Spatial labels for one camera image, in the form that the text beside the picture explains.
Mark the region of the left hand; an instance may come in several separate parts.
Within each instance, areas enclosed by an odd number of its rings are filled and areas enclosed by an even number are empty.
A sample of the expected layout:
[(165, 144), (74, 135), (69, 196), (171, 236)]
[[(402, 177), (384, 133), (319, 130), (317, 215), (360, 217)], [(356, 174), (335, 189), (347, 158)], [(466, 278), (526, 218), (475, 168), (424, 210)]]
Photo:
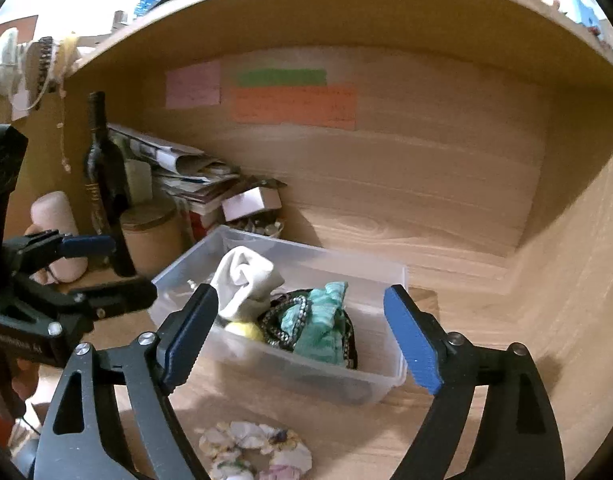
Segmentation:
[(40, 364), (24, 359), (18, 359), (16, 364), (17, 371), (12, 376), (11, 387), (21, 400), (26, 401), (36, 393), (40, 380)]

